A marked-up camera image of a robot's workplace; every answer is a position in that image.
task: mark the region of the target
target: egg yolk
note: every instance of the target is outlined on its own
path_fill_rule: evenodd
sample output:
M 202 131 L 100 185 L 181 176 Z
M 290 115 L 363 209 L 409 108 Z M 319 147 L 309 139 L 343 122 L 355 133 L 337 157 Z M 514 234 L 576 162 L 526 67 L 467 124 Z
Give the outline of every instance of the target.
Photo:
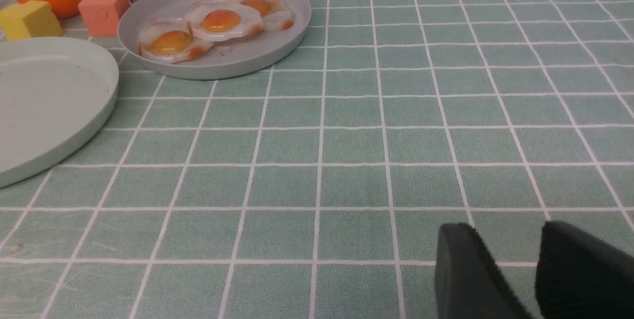
M 192 42 L 190 33 L 172 30 L 156 38 L 149 49 L 155 54 L 171 55 L 185 50 Z
M 243 0 L 240 2 L 240 4 L 257 10 L 258 12 L 260 12 L 260 15 L 262 17 L 271 13 L 271 10 L 273 9 L 272 5 L 265 0 Z
M 216 9 L 206 15 L 200 26 L 209 32 L 226 32 L 240 24 L 240 15 L 228 9 Z

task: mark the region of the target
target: pink cube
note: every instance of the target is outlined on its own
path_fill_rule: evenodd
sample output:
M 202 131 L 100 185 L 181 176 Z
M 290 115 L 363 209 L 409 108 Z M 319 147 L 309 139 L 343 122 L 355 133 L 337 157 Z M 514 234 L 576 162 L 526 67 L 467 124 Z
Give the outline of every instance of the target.
M 129 0 L 82 0 L 79 12 L 91 36 L 114 37 L 118 22 L 129 7 Z

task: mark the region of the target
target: fried egg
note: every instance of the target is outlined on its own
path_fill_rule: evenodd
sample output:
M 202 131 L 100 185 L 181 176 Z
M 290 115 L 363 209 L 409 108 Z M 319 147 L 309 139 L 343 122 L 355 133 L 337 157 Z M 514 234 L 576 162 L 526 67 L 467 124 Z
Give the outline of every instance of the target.
M 240 3 L 260 12 L 267 32 L 287 30 L 295 23 L 293 12 L 284 0 L 240 0 Z
M 168 64 L 197 59 L 212 46 L 194 37 L 182 18 L 153 19 L 139 33 L 141 56 Z
M 184 19 L 195 37 L 209 42 L 255 35 L 264 29 L 260 13 L 238 0 L 198 1 Z

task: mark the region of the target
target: mint green plate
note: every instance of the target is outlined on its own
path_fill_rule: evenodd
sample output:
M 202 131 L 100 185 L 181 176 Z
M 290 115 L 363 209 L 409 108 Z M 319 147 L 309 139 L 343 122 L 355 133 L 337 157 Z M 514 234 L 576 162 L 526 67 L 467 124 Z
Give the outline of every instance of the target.
M 0 43 L 0 187 L 82 147 L 112 112 L 118 66 L 97 44 L 66 37 Z

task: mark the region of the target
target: yellow cube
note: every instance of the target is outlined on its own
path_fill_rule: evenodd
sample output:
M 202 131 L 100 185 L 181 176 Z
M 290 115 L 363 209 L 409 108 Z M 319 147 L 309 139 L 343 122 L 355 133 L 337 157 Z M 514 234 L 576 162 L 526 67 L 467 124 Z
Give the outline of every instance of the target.
M 59 37 L 63 31 L 47 1 L 30 0 L 0 10 L 0 27 L 9 41 L 33 37 Z

